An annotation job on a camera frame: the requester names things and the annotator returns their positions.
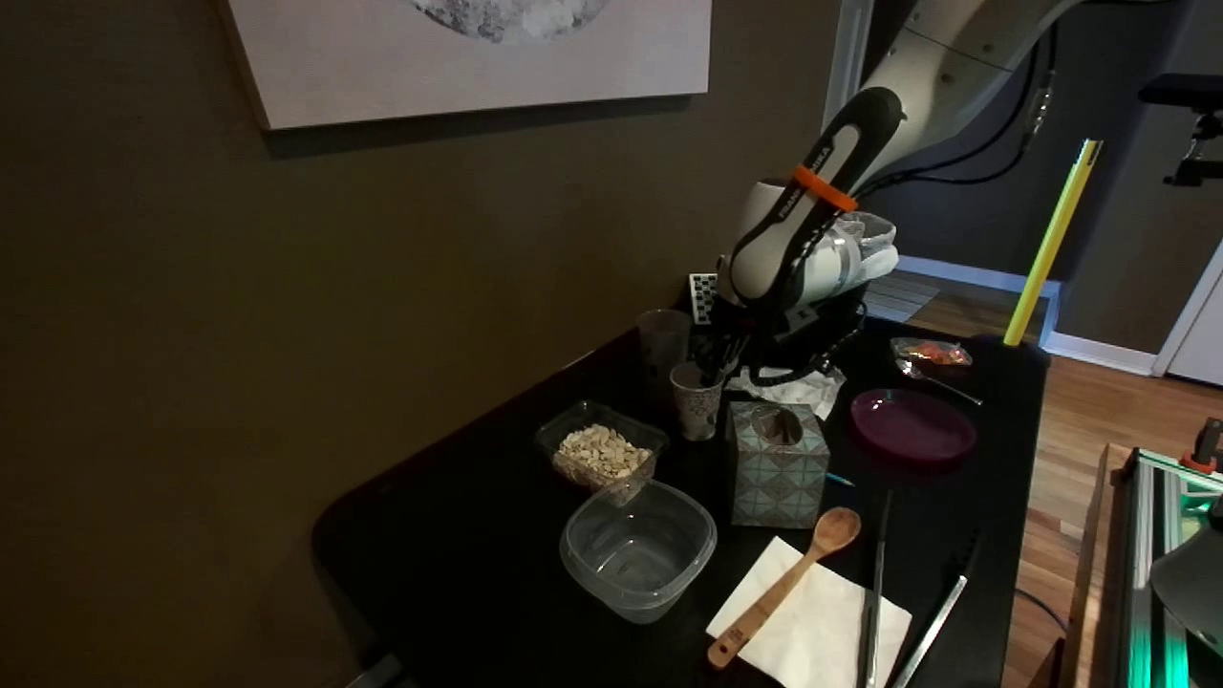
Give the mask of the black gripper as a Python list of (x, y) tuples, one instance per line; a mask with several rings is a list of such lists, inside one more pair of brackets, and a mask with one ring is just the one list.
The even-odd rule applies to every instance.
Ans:
[(733, 364), (753, 382), (796, 382), (810, 371), (824, 371), (865, 321), (868, 307), (859, 296), (796, 307), (785, 318), (758, 318), (729, 302), (714, 307), (714, 327), (729, 335)]

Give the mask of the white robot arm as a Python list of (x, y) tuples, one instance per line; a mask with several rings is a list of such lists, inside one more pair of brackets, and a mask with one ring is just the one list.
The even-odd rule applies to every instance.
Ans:
[(897, 269), (897, 227), (865, 208), (868, 189), (970, 125), (1073, 4), (916, 0), (796, 172), (749, 195), (725, 278), (753, 382), (823, 371), (865, 327), (865, 290)]

